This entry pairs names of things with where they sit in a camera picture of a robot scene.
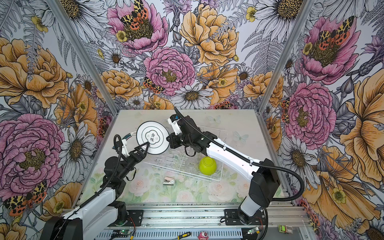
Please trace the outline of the teal rimmed back plate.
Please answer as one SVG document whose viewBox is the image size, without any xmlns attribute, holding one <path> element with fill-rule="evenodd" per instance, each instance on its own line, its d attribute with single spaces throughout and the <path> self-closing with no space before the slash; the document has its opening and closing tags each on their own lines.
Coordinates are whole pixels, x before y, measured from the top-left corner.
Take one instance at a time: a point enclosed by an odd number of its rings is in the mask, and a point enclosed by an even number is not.
<svg viewBox="0 0 384 240">
<path fill-rule="evenodd" d="M 144 122 L 136 133 L 137 142 L 139 145 L 144 144 L 144 149 L 146 149 L 145 143 L 149 143 L 148 154 L 160 155 L 169 148 L 170 143 L 167 141 L 169 132 L 158 122 Z"/>
</svg>

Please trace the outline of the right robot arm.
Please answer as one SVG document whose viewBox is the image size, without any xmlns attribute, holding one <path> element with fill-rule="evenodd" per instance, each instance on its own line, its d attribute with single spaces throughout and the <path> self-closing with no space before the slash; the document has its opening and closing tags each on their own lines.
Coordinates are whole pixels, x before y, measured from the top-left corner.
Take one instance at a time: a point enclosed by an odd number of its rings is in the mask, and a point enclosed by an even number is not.
<svg viewBox="0 0 384 240">
<path fill-rule="evenodd" d="M 173 132 L 167 137 L 170 148 L 192 148 L 216 161 L 224 163 L 249 181 L 249 192 L 238 208 L 238 220 L 248 225 L 257 211 L 273 201 L 281 181 L 274 163 L 253 159 L 233 149 L 211 132 L 203 132 L 189 116 L 173 114 L 168 119 Z"/>
</svg>

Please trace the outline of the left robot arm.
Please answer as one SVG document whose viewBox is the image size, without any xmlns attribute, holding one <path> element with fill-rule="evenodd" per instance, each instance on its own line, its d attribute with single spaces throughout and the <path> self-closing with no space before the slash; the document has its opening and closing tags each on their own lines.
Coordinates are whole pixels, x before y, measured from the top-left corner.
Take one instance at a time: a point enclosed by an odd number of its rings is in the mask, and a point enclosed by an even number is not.
<svg viewBox="0 0 384 240">
<path fill-rule="evenodd" d="M 115 145 L 118 156 L 106 160 L 100 191 L 71 212 L 48 220 L 41 240 L 93 240 L 109 225 L 120 226 L 129 220 L 126 204 L 118 198 L 126 186 L 125 177 L 147 156 L 150 143 L 135 147 L 126 157 L 123 144 Z"/>
</svg>

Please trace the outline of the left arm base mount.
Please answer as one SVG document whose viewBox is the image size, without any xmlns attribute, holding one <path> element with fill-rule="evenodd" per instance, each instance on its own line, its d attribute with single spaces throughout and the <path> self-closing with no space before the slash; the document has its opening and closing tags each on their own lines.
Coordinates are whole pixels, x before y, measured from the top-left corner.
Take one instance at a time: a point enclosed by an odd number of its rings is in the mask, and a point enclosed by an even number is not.
<svg viewBox="0 0 384 240">
<path fill-rule="evenodd" d="M 126 203 L 121 201 L 114 201 L 109 204 L 109 207 L 114 207 L 118 211 L 117 219 L 109 227 L 140 227 L 142 225 L 143 210 L 127 209 Z"/>
</svg>

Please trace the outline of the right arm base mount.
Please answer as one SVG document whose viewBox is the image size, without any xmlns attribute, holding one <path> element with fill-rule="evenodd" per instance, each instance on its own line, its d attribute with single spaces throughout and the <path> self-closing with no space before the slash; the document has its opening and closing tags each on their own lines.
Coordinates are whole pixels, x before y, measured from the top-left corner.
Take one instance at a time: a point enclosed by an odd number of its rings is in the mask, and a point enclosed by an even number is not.
<svg viewBox="0 0 384 240">
<path fill-rule="evenodd" d="M 265 226 L 268 223 L 267 214 L 265 208 L 257 210 L 252 217 L 241 212 L 240 209 L 225 209 L 220 223 L 226 226 Z"/>
</svg>

